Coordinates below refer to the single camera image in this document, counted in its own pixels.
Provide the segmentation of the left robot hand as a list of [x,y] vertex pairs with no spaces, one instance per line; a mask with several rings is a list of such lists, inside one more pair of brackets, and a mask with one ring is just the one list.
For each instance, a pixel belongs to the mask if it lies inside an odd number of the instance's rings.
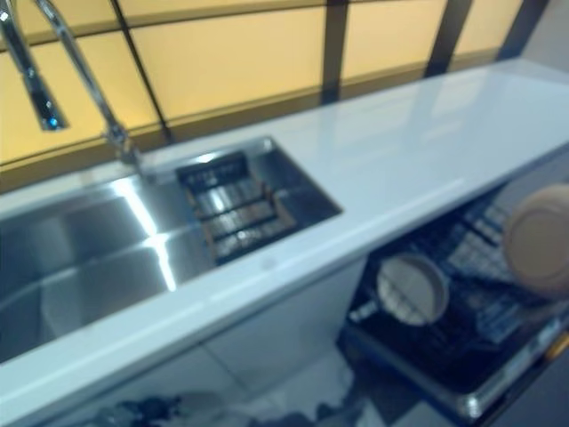
[[150,396],[121,401],[115,409],[125,419],[126,426],[159,426],[180,414],[180,403],[180,396]]

